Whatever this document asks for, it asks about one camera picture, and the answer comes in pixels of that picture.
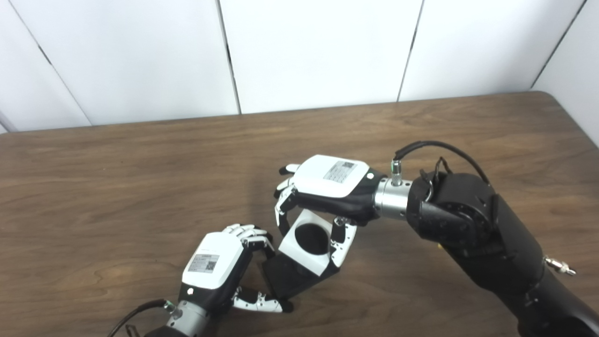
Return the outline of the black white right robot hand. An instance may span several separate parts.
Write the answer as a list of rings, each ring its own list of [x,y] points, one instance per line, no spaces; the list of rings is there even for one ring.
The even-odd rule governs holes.
[[[333,224],[329,246],[329,262],[340,269],[353,243],[355,229],[380,218],[375,207],[375,195],[387,175],[374,170],[363,161],[328,155],[313,155],[300,164],[287,164],[278,170],[287,178],[275,189],[276,225],[282,235],[291,226],[287,213],[295,207],[323,212],[342,218]]]

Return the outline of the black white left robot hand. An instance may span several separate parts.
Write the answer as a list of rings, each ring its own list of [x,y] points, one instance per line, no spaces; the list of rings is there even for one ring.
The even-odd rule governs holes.
[[[210,315],[231,308],[293,312],[290,301],[241,285],[257,251],[267,259],[275,257],[272,235],[254,224],[235,223],[206,234],[183,270],[178,301],[196,305]]]

